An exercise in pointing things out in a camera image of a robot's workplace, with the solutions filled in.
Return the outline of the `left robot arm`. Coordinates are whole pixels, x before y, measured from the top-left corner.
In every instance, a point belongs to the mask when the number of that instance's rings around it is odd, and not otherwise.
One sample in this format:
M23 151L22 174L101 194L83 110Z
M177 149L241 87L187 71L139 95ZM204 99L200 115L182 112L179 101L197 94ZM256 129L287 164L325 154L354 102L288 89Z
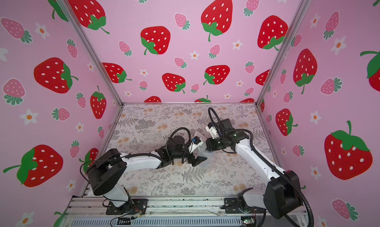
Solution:
M113 148L94 161L85 173L95 196L104 196L116 208L131 206L128 192L119 183L124 173L164 168L177 159L195 167L207 160L206 157L193 154L202 145L203 140L198 136L188 141L181 136L174 136L169 138L166 145L150 153L125 154Z

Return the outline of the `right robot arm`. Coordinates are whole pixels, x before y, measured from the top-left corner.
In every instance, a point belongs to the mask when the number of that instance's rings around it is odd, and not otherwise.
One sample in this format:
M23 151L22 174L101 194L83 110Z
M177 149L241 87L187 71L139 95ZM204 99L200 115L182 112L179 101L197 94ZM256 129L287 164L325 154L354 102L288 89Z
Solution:
M206 140L208 151L231 148L254 168L266 184L264 192L248 188L238 194L237 202L242 211L252 208L266 209L274 218L280 219L302 205L300 195L272 168L275 167L296 186L299 186L298 176L294 172L286 172L271 162L262 152L254 149L245 132L225 132L222 134L215 127L206 130L211 135L211 138Z

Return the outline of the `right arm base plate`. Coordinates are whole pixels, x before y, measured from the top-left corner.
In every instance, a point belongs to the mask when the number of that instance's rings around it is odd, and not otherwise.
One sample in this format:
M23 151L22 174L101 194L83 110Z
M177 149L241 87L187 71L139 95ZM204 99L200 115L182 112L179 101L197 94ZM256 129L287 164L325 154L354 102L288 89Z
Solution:
M259 207L249 207L241 198L225 198L220 209L227 214L263 214L266 210Z

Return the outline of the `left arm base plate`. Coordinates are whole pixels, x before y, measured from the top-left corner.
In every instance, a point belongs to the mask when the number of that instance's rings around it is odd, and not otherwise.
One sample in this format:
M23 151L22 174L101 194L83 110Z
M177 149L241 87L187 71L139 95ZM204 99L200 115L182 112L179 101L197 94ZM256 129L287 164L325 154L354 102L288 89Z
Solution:
M133 198L127 202L123 202L122 205L117 207L115 203L119 201L109 201L107 206L106 215L136 215L145 214L148 199L136 199Z

